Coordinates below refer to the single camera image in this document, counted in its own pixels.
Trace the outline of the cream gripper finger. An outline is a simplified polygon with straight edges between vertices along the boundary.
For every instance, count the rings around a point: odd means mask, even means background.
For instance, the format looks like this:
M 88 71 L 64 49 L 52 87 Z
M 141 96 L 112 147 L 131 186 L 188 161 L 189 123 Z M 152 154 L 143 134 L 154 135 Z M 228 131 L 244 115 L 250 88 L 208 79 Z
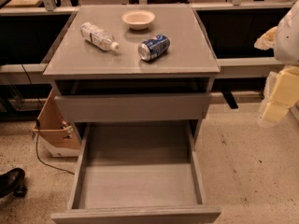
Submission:
M 270 91 L 261 119 L 278 123 L 299 101 L 299 67 L 288 66 L 276 75 L 275 84 Z
M 254 43 L 254 48 L 268 50 L 274 47 L 275 35 L 277 27 L 273 27 L 261 35 Z

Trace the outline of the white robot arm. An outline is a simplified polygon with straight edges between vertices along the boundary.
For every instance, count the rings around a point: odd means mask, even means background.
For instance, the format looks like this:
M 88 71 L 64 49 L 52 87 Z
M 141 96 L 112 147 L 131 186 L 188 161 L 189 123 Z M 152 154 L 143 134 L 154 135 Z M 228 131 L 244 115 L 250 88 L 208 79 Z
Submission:
M 285 65 L 276 75 L 270 95 L 262 104 L 260 123 L 271 126 L 282 121 L 299 101 L 299 1 L 276 27 L 256 40 L 254 47 L 272 49 L 275 59 Z

